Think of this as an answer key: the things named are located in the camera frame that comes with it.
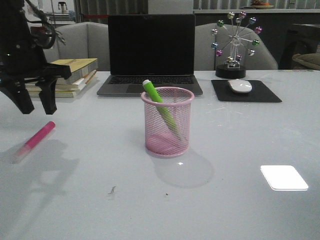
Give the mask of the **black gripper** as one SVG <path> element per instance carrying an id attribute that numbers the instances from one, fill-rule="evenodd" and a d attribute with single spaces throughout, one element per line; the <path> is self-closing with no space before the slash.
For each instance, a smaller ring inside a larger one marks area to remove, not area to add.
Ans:
<path id="1" fill-rule="evenodd" d="M 44 26 L 44 32 L 33 34 L 23 7 L 27 3 Z M 56 106 L 57 77 L 67 79 L 71 69 L 67 65 L 48 63 L 44 49 L 51 48 L 57 33 L 45 13 L 27 0 L 2 0 L 0 2 L 0 91 L 5 94 L 23 114 L 35 108 L 23 81 L 18 78 L 43 78 L 35 85 L 47 115 L 53 115 Z"/>

